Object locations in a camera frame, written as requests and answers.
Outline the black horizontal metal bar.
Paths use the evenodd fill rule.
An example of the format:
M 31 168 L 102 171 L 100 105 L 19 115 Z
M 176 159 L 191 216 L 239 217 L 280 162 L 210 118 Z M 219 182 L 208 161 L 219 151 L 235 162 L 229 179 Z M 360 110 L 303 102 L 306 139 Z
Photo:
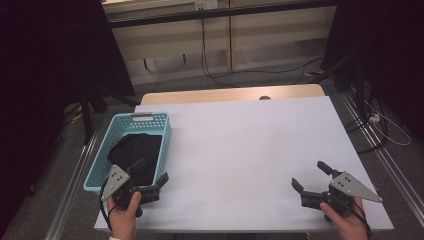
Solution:
M 304 10 L 320 7 L 337 6 L 340 0 L 295 0 L 286 3 L 275 3 L 265 5 L 252 5 L 243 7 L 230 7 L 214 10 L 200 10 L 184 13 L 166 14 L 150 17 L 133 17 L 118 20 L 109 20 L 111 28 L 124 28 L 144 26 L 152 24 L 173 23 L 190 20 L 201 20 L 219 17 L 241 16 L 250 14 L 261 14 L 280 11 Z

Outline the white wall socket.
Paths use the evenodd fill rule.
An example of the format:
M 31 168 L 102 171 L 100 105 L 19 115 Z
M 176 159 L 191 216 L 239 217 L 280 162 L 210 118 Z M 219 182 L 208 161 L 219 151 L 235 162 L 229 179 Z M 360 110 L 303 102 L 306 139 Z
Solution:
M 218 8 L 218 0 L 196 0 L 194 6 L 197 11 L 214 10 Z

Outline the wide black curtain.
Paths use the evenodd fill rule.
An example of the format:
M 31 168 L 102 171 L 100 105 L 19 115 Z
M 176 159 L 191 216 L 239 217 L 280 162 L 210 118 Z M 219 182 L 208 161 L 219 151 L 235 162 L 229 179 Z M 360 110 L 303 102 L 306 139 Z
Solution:
M 0 0 L 0 237 L 45 168 L 65 108 L 134 93 L 104 0 Z

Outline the white table cover sheet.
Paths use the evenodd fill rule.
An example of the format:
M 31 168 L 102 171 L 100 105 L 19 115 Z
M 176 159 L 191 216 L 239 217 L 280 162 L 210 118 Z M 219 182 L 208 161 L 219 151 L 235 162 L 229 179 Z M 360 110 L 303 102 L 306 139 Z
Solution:
M 144 105 L 171 125 L 169 180 L 146 204 L 141 232 L 277 233 L 332 230 L 304 208 L 291 181 L 327 190 L 325 162 L 372 184 L 329 97 Z

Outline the black stand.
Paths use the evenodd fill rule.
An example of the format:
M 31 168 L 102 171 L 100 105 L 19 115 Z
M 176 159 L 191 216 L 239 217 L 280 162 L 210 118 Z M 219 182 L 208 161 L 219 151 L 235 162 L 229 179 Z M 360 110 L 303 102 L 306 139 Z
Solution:
M 84 144 L 87 144 L 94 134 L 94 128 L 91 120 L 90 109 L 96 113 L 104 113 L 108 109 L 108 105 L 104 97 L 112 97 L 113 99 L 124 103 L 128 106 L 135 107 L 138 102 L 115 91 L 101 87 L 97 84 L 87 84 L 80 88 L 80 104 L 82 108 L 82 116 L 85 130 Z
M 354 86 L 357 113 L 361 119 L 366 119 L 363 67 L 357 57 L 354 54 L 346 54 L 323 74 L 314 78 L 311 84 L 319 84 L 330 76 L 333 77 L 338 91 L 346 91 L 351 85 Z

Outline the metal floor rail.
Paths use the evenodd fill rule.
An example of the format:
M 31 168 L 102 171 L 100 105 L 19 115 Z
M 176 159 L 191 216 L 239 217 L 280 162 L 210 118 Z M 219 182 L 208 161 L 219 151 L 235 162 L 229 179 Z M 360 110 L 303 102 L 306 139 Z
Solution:
M 336 94 L 334 103 L 389 215 L 412 215 L 424 227 L 424 144 L 377 100 L 365 106 L 369 113 L 380 115 L 378 123 L 359 117 L 351 92 Z
M 66 188 L 60 204 L 55 212 L 53 220 L 48 228 L 44 240 L 60 240 L 66 222 L 73 207 L 75 196 L 83 181 L 83 172 L 86 169 L 90 156 L 97 142 L 98 132 L 95 131 L 84 144 L 82 152 L 77 161 L 69 184 Z

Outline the beige wooden cabinet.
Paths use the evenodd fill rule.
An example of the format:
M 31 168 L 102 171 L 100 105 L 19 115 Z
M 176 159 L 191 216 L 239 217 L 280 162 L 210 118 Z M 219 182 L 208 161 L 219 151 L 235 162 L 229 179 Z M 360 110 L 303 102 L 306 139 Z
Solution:
M 109 20 L 196 11 L 196 0 L 101 0 Z M 218 8 L 291 0 L 218 0 Z M 152 24 L 113 31 L 133 84 L 213 76 L 321 57 L 334 6 Z

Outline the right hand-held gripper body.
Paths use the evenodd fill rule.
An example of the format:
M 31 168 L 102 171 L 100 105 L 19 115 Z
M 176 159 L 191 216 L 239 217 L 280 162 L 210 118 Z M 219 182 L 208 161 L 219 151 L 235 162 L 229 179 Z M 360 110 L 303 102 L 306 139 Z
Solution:
M 383 202 L 381 197 L 348 172 L 342 172 L 333 178 L 329 183 L 329 189 L 321 193 L 305 191 L 300 187 L 302 207 L 319 210 L 321 203 L 327 203 L 337 213 L 343 214 L 353 208 L 354 198 Z

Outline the black pants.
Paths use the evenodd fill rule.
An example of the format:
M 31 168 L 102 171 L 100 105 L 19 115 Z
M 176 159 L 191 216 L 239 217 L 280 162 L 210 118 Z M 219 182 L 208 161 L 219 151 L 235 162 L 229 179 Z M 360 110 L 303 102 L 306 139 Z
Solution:
M 127 173 L 136 160 L 144 159 L 146 164 L 143 184 L 136 186 L 149 186 L 153 183 L 161 141 L 161 135 L 128 134 L 112 147 L 107 159 Z

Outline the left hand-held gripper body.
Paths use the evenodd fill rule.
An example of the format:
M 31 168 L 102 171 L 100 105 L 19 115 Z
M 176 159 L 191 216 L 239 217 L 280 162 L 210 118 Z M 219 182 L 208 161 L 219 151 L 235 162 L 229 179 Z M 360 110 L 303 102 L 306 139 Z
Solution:
M 109 177 L 105 180 L 101 187 L 100 201 L 105 202 L 111 198 L 118 207 L 127 209 L 131 198 L 135 192 L 139 192 L 142 197 L 136 216 L 141 217 L 143 204 L 158 201 L 160 197 L 160 188 L 158 184 L 151 186 L 135 186 L 129 173 L 125 172 L 117 165 L 113 165 Z

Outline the narrow black curtain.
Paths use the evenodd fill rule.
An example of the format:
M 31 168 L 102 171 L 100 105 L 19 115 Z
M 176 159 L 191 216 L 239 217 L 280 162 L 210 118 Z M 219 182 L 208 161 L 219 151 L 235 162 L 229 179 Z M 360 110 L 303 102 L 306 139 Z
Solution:
M 424 141 L 424 0 L 340 0 L 321 67 L 350 54 L 364 79 Z

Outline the person's right hand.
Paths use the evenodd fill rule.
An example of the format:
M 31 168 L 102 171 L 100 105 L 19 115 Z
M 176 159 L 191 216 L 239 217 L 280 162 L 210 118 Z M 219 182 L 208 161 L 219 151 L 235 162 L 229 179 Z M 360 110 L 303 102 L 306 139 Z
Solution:
M 336 226 L 340 240 L 369 240 L 366 225 L 353 213 L 341 216 L 326 203 L 321 203 L 320 208 Z

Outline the light blue plastic basket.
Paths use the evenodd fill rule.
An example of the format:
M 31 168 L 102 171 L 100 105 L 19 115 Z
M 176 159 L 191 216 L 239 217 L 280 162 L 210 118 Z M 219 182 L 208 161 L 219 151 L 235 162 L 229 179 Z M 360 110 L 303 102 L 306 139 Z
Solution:
M 166 112 L 122 113 L 115 115 L 106 131 L 99 150 L 84 182 L 84 190 L 98 194 L 105 179 L 109 177 L 112 163 L 107 159 L 110 150 L 128 134 L 161 136 L 158 159 L 156 160 L 153 182 L 164 173 L 166 157 L 171 138 L 171 125 Z

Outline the person's left hand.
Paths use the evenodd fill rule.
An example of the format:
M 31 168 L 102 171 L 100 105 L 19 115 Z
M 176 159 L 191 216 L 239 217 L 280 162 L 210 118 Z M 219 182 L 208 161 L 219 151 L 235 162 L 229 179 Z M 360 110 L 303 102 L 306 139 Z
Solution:
M 135 192 L 126 210 L 119 210 L 112 198 L 107 199 L 108 219 L 111 225 L 111 236 L 122 240 L 136 239 L 136 211 L 141 194 Z

